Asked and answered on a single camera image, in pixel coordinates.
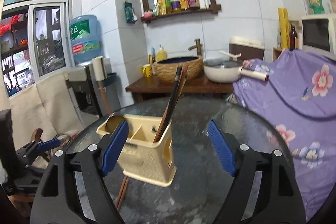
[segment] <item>chopstick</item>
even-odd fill
[[[184,84],[185,84],[187,70],[188,70],[188,66],[184,66],[182,68],[181,75],[180,75],[180,78],[179,78],[179,81],[178,81],[177,90],[176,90],[173,98],[170,99],[172,102],[169,102],[169,104],[167,106],[167,109],[166,109],[167,114],[165,113],[166,115],[164,115],[164,117],[161,120],[161,122],[163,123],[162,128],[161,128],[160,131],[159,130],[157,131],[157,133],[155,135],[154,142],[157,142],[161,139],[163,133],[165,132],[165,130],[166,130],[166,128],[167,128],[167,126],[170,122],[170,119],[172,117],[174,108],[177,104],[177,101],[179,100],[180,94],[181,94],[182,89],[183,89]]]
[[[117,210],[120,211],[121,204],[125,198],[126,190],[128,185],[128,177],[124,176],[123,182],[121,183],[119,194],[117,196],[117,200],[115,202],[115,206],[117,207]]]
[[[162,120],[160,122],[160,125],[159,125],[159,128],[156,132],[156,135],[154,137],[154,141],[153,143],[157,142],[159,140],[159,136],[161,134],[161,131],[163,130],[164,131],[164,123],[166,121],[166,117],[167,117],[167,114],[169,112],[169,110],[173,107],[173,103],[174,103],[174,99],[176,97],[176,94],[177,94],[177,89],[179,87],[179,81],[180,81],[180,77],[181,77],[181,72],[182,72],[182,67],[181,66],[178,66],[177,67],[177,70],[176,70],[176,74],[175,74],[175,80],[174,80],[174,84],[173,84],[173,89],[172,89],[172,92],[170,94],[170,99],[169,99],[169,102],[168,102],[168,105],[165,109],[165,112],[163,114],[163,117],[162,117]]]

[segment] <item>soap dispenser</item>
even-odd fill
[[[160,50],[156,54],[156,61],[161,61],[167,59],[167,52],[163,49],[162,45],[160,45]]]

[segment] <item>blue gripper pad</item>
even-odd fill
[[[212,142],[212,146],[215,148],[217,156],[223,166],[223,169],[234,177],[237,171],[235,166],[235,154],[223,136],[223,134],[227,133],[222,133],[215,122],[211,120],[208,125],[208,134]]]
[[[59,139],[53,139],[53,140],[38,144],[36,150],[38,153],[43,153],[51,149],[54,149],[56,147],[59,147],[60,145],[61,145],[61,141]]]
[[[106,176],[109,172],[111,172],[117,163],[121,150],[123,149],[128,137],[127,122],[123,121],[116,130],[117,133],[103,155],[103,163],[101,167],[101,173],[103,176]]]

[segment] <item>bronze faucet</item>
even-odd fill
[[[201,40],[199,38],[196,38],[194,41],[196,42],[196,45],[189,47],[188,50],[191,51],[191,50],[197,48],[197,55],[202,56],[201,47],[203,46],[203,44],[201,44]]]

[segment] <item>woven basket sink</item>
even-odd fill
[[[155,63],[155,73],[164,82],[174,82],[177,67],[188,65],[187,80],[196,78],[203,70],[202,56],[182,56],[161,60]]]

